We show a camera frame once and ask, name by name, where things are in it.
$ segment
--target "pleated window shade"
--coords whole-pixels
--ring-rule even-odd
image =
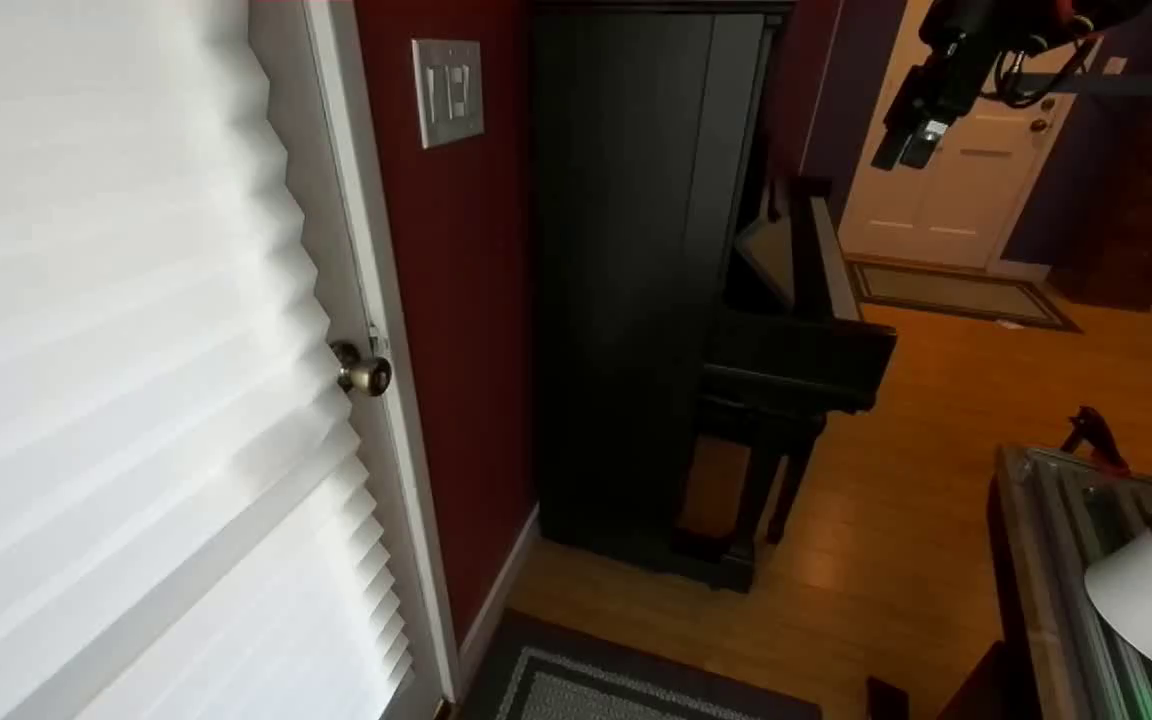
[[[239,0],[0,0],[0,715],[381,715],[408,640]]]

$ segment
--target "white door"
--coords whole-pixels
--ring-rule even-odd
[[[0,2],[0,715],[451,697],[378,209],[344,0]],[[363,328],[401,380],[354,408]]]
[[[1009,249],[1074,95],[1058,93],[1036,106],[975,99],[975,106],[949,128],[928,167],[871,167],[871,153],[883,140],[883,112],[904,70],[928,54],[928,42],[918,38],[924,17],[928,0],[910,0],[854,174],[839,239],[854,257],[987,271]],[[1074,48],[1050,50],[1029,68],[1058,70],[1070,50]]]

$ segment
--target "red wall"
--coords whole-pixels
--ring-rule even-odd
[[[804,165],[809,174],[838,180],[838,211],[844,211],[844,195],[861,165],[865,130],[883,89],[904,2],[910,0],[844,0],[839,9],[816,106],[816,130]]]
[[[775,174],[804,173],[839,2],[844,0],[792,2],[787,27],[779,31],[768,59],[765,123]]]
[[[466,636],[534,511],[523,12],[360,0],[416,396]],[[480,38],[488,130],[422,149],[411,34]]]

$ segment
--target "light switch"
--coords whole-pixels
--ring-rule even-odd
[[[477,38],[411,38],[422,149],[486,135],[486,63]]]

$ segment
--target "rug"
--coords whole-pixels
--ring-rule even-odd
[[[816,702],[506,611],[462,720],[813,720]]]
[[[868,302],[1075,332],[1075,323],[1029,279],[854,259],[854,283]]]

